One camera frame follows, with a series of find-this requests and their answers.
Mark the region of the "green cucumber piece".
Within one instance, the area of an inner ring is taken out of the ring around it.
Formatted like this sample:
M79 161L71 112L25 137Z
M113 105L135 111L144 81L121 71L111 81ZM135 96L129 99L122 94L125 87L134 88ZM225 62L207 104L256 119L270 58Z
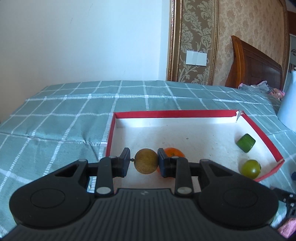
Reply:
M236 145L245 153L248 153L254 144L256 143L256 140L248 133L243 135L237 142Z

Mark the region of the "white electric kettle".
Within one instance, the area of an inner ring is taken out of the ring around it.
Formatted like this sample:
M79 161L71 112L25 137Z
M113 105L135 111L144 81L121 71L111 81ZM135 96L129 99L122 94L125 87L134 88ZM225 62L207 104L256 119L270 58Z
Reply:
M296 130L296 75L295 68L292 71L292 80L282 99L277 113L278 119L283 125L295 132Z

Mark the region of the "green plaid bed sheet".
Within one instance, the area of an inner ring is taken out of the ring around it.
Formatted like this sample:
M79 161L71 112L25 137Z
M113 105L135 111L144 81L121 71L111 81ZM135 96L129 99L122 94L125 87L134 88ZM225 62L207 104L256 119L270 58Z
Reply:
M280 101L223 86L170 81L95 81L45 87L1 123L1 236L15 227L11 195L51 171L103 153L114 112L242 109L274 143L285 163L263 181L295 192L295 133L277 117Z

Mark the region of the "white wall switch panel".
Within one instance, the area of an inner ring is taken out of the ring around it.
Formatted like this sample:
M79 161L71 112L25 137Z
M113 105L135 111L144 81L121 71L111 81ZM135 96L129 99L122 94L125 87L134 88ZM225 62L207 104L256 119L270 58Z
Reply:
M206 66L207 53L187 50L186 52L186 65Z

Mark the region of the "red shallow cardboard box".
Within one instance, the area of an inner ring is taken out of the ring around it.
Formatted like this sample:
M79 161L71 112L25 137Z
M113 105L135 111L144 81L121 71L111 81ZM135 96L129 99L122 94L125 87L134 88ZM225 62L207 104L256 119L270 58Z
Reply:
M246 133L256 143L245 153L236 142ZM261 165L257 181L276 173L284 158L258 125L238 110L130 111L113 115L106 154L119 156L124 148L132 157L144 148L157 151L173 147L189 162L209 159L239 172L242 165L256 160Z

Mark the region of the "brown longan fruit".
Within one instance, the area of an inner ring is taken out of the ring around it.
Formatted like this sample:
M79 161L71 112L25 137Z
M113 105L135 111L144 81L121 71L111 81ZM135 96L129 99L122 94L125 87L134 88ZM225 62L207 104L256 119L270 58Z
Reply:
M158 168L158 155L152 149L141 149L134 157L134 167L139 173L151 174Z

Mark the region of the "pink clothes by headboard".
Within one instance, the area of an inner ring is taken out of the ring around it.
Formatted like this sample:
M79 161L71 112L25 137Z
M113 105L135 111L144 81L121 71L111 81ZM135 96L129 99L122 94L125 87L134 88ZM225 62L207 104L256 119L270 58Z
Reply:
M268 94L278 100L282 100L285 96L285 93L277 88L273 88L267 84L267 81L264 80L259 84L254 85L246 85L244 83L239 84L238 89L261 93L261 94Z

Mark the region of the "green tomato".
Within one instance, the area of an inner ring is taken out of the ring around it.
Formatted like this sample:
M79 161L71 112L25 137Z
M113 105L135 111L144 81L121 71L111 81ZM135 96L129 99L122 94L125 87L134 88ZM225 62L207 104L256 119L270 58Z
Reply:
M260 175L260 172L261 172L260 163L252 159L246 161L240 169L241 175L247 178L250 178L252 180L256 179Z

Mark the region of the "gold framed wallpaper panel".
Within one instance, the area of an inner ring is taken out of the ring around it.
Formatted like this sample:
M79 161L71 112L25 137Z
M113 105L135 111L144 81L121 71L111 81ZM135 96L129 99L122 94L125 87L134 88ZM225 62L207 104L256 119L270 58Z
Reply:
M213 85L219 42L220 3L170 1L166 80ZM186 63L187 51L207 54L206 65Z

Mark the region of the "wooden headboard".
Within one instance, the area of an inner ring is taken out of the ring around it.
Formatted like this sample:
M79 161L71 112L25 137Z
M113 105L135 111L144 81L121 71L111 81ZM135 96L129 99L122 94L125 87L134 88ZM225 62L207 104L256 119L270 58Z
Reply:
M241 83L254 85L266 80L271 87L283 89L282 68L276 61L236 36L231 39L234 60L226 87L237 88Z

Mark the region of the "pink towel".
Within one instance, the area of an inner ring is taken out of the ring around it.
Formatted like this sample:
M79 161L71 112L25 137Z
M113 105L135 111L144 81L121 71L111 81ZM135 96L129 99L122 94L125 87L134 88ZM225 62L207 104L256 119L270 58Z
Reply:
M296 218L289 218L280 228L278 232L284 238L290 238L295 233L296 230Z

